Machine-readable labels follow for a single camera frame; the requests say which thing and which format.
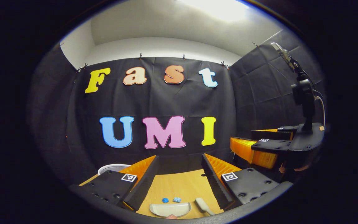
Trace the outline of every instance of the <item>wooden table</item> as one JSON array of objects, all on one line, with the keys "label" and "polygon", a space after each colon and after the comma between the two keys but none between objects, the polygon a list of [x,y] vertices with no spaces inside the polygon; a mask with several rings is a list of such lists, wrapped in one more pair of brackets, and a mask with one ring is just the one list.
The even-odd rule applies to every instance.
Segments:
[{"label": "wooden table", "polygon": [[204,170],[199,169],[185,173],[156,175],[137,213],[159,217],[150,211],[150,204],[164,204],[162,198],[169,199],[166,204],[176,204],[176,202],[173,202],[174,197],[180,197],[182,199],[181,203],[190,202],[191,204],[191,211],[179,219],[209,216],[208,213],[197,207],[195,199],[198,197],[203,198],[213,213],[222,213],[223,210],[219,208],[207,178],[201,176],[203,173]]}]

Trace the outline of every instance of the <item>black backdrop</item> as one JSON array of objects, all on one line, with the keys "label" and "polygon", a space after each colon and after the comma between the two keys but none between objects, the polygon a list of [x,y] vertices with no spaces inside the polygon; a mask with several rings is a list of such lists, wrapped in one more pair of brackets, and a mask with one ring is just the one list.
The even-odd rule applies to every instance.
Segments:
[{"label": "black backdrop", "polygon": [[[165,68],[181,65],[185,80],[179,84],[166,84],[163,77]],[[133,67],[145,68],[147,81],[142,85],[124,85],[126,70]],[[85,93],[90,80],[90,72],[110,68],[104,81],[96,92]],[[215,72],[213,80],[217,87],[209,88],[203,83],[199,71],[209,68]],[[99,119],[114,117],[114,135],[124,138],[119,118],[131,116],[132,143],[124,148],[108,146],[102,135]],[[172,116],[183,116],[183,139],[186,146],[146,149],[145,117],[156,117],[165,128]],[[214,138],[216,143],[202,146],[204,137],[203,117],[213,116]],[[134,164],[149,156],[159,155],[161,167],[159,174],[180,173],[201,169],[201,154],[208,153],[229,161],[230,136],[236,132],[236,116],[232,81],[227,68],[212,62],[181,58],[147,57],[128,58],[87,66],[77,74],[70,106],[68,108],[67,139],[71,151],[80,152],[78,159],[96,168],[113,163]]]},{"label": "black backdrop", "polygon": [[[296,82],[271,42],[277,42],[299,61],[317,89],[324,94],[319,65],[298,38],[280,31],[255,47],[227,69],[220,64],[168,57],[127,58],[87,66],[76,72],[55,47],[34,73],[29,94],[28,123],[41,154],[65,184],[81,183],[104,165],[134,164],[159,155],[159,174],[201,169],[201,154],[208,153],[233,163],[230,137],[249,138],[252,129],[270,129],[304,122],[301,106],[295,106],[291,84]],[[181,65],[185,79],[166,84],[165,68]],[[142,85],[124,85],[126,70],[145,68],[147,81]],[[110,68],[96,92],[85,93],[90,72]],[[215,72],[217,87],[203,83],[198,71]],[[316,102],[315,121],[321,122],[321,106]],[[103,140],[99,119],[114,117],[116,139],[123,139],[122,116],[134,117],[132,143],[113,148]],[[172,116],[183,116],[186,146],[145,149],[145,117],[156,117],[165,128]],[[216,143],[202,146],[206,116],[216,118]]]},{"label": "black backdrop", "polygon": [[[297,75],[270,45],[273,42],[288,50],[327,100],[324,74],[313,54],[293,33],[279,31],[230,67],[239,136],[249,138],[250,130],[305,122],[302,106],[295,105],[292,95],[291,85],[296,83]],[[313,122],[323,123],[320,102],[316,101],[315,106]]]}]

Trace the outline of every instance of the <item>ceiling light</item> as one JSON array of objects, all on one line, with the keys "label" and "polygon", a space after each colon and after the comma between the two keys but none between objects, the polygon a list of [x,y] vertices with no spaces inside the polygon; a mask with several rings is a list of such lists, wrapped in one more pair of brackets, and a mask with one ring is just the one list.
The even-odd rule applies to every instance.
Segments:
[{"label": "ceiling light", "polygon": [[246,10],[249,9],[245,4],[236,0],[176,0],[183,2],[191,7],[197,8],[212,17],[225,20],[236,21],[245,18]]}]

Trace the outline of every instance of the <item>cable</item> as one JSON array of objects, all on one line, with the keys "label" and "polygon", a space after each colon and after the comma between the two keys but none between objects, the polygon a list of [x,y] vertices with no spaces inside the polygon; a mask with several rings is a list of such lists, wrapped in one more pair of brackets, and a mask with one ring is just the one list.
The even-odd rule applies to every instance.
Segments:
[{"label": "cable", "polygon": [[314,83],[313,83],[313,81],[311,80],[311,78],[309,77],[309,75],[305,72],[305,70],[302,70],[302,71],[305,73],[305,75],[307,76],[307,78],[310,80],[311,85],[313,85],[313,88],[316,89],[316,87],[314,86]]},{"label": "cable", "polygon": [[316,93],[318,93],[319,95],[320,95],[320,97],[321,97],[321,99],[323,99],[324,100],[324,97],[323,97],[323,95],[319,92],[319,91],[317,91],[317,90],[315,90],[315,89],[312,89],[312,91],[313,92],[316,92]]},{"label": "cable", "polygon": [[315,96],[314,99],[319,99],[320,102],[321,102],[321,106],[323,107],[323,126],[325,126],[325,109],[324,109],[323,100],[322,100],[321,97],[319,97],[319,96]]}]

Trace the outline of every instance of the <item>white wall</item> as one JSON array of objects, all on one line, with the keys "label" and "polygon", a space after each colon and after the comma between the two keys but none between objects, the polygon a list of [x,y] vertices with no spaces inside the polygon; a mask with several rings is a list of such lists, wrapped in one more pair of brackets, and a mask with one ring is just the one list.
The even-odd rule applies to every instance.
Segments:
[{"label": "white wall", "polygon": [[200,42],[165,37],[141,37],[112,41],[95,46],[85,58],[88,65],[123,58],[183,57],[232,65],[241,57],[221,48]]},{"label": "white wall", "polygon": [[60,44],[67,60],[74,68],[81,68],[85,64],[85,58],[95,47],[91,33],[91,20],[78,26],[75,30],[64,37]]}]

